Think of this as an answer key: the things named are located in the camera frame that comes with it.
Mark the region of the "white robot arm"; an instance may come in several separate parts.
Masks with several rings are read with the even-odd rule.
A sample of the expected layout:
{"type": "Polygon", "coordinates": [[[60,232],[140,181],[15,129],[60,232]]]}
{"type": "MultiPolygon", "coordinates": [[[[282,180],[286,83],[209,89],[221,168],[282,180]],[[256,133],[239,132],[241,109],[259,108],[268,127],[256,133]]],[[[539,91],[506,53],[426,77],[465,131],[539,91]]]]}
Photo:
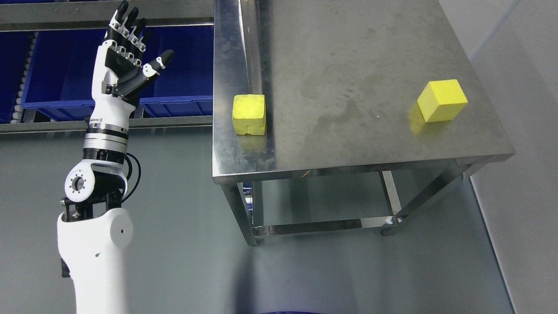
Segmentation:
{"type": "Polygon", "coordinates": [[[78,314],[130,314],[126,252],[134,228],[122,207],[129,123],[94,119],[82,160],[64,181],[65,210],[57,219],[63,275],[74,285],[78,314]]]}

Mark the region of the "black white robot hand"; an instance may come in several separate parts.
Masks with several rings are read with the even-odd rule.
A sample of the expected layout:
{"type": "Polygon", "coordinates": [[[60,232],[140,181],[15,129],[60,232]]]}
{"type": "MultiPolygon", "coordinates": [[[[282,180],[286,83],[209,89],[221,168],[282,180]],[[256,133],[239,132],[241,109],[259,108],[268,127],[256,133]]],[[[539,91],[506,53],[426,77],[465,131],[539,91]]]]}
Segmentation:
{"type": "Polygon", "coordinates": [[[166,50],[150,62],[143,61],[149,36],[143,34],[146,19],[138,19],[137,7],[123,0],[112,14],[98,46],[92,74],[95,102],[89,125],[128,129],[129,116],[137,109],[141,92],[153,84],[175,56],[166,50]]]}

